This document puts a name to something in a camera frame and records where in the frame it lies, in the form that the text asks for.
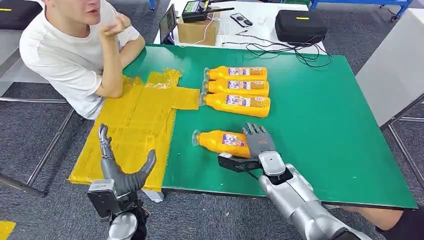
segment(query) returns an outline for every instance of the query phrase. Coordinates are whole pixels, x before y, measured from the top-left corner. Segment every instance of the gray floor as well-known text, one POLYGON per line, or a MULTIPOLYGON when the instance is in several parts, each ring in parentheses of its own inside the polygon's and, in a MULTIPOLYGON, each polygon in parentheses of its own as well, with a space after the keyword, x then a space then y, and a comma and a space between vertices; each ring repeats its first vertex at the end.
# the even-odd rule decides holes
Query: gray floor
MULTIPOLYGON (((166 0, 156 1, 155 13, 149 12, 147 1, 112 2, 131 17, 148 42, 153 41, 158 21, 168 5, 166 0)), ((354 73, 395 24, 389 22, 391 13, 387 9, 373 5, 323 3, 317 11, 330 29, 324 42, 326 49, 332 54, 345 55, 354 73)), ((32 83, 14 83, 5 95, 61 98, 51 86, 32 83)), ((67 104, 0 102, 0 172, 26 181, 69 110, 67 104)), ((424 105, 418 105, 408 114, 424 117, 424 105)), ((88 186, 67 180, 92 126, 92 121, 77 114, 72 116, 35 182, 37 188, 49 192, 47 197, 35 198, 0 184, 0 220, 17 223, 10 240, 106 239, 108 226, 99 221, 89 202, 88 186)), ((424 124, 399 122, 396 129, 424 171, 424 124)), ((416 200, 424 204, 424 193, 402 153, 391 135, 387 131, 383 133, 416 200)), ((145 200, 151 211, 150 239, 300 239, 265 198, 169 193, 162 203, 145 200)), ((357 214, 340 209, 331 212, 372 239, 383 239, 357 214)))

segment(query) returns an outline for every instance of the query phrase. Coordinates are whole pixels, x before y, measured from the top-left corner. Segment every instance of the black case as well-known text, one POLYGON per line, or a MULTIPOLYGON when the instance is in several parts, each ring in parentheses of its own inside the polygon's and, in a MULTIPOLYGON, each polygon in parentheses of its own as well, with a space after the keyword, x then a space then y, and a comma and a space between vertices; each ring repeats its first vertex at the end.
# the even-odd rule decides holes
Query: black case
POLYGON ((281 42, 316 44, 324 40, 327 30, 314 11, 280 10, 275 17, 275 32, 281 42))
POLYGON ((35 1, 0 0, 0 29, 24 30, 41 11, 42 7, 35 1))

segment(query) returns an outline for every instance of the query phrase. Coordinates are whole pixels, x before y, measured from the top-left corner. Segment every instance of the robotic arm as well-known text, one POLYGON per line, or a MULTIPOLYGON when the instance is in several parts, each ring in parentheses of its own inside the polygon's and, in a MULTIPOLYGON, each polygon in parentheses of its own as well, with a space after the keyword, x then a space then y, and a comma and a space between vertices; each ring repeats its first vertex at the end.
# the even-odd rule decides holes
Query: robotic arm
POLYGON ((122 172, 115 161, 107 126, 100 125, 98 138, 104 179, 92 182, 88 198, 102 220, 110 224, 108 240, 144 240, 149 212, 143 208, 137 192, 155 166, 156 152, 150 150, 141 169, 128 174, 122 172))
POLYGON ((266 196, 276 205, 281 215, 293 224, 304 240, 371 240, 331 215, 315 196, 309 182, 291 164, 285 164, 271 135, 261 126, 247 123, 242 128, 246 135, 251 159, 218 156, 221 167, 235 172, 263 169, 258 180, 266 196))

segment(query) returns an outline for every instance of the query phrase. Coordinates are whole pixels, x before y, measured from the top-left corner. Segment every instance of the electronic device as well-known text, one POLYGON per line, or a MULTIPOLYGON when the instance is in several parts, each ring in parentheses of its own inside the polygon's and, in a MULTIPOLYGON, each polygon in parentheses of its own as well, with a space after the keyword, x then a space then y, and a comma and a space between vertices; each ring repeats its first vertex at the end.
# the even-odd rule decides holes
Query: electronic device
POLYGON ((174 4, 171 4, 168 11, 159 22, 160 44, 174 45, 173 31, 177 26, 174 4))
POLYGON ((295 46, 308 46, 326 38, 327 26, 316 11, 280 10, 275 17, 278 40, 295 46))
POLYGON ((234 7, 212 9, 209 7, 213 3, 229 2, 233 0, 195 0, 188 1, 182 11, 184 23, 202 22, 208 18, 209 13, 234 10, 234 7))
POLYGON ((243 28, 250 27, 253 25, 253 23, 245 16, 243 16, 240 12, 231 14, 230 18, 232 18, 236 23, 238 23, 238 25, 242 26, 243 28))

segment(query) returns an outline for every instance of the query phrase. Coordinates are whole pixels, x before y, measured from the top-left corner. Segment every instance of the white t-shirt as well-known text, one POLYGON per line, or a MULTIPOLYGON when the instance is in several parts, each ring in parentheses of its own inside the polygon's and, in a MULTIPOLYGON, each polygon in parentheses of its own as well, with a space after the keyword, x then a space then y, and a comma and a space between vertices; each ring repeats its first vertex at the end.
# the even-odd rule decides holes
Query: white t-shirt
MULTIPOLYGON (((69 36, 56 29, 43 10, 20 38, 23 62, 44 77, 75 111, 86 119, 96 119, 104 98, 94 93, 102 82, 103 53, 99 27, 112 23, 117 11, 105 0, 100 1, 100 23, 90 25, 86 38, 69 36)), ((136 40, 139 32, 132 26, 117 35, 119 50, 136 40)))

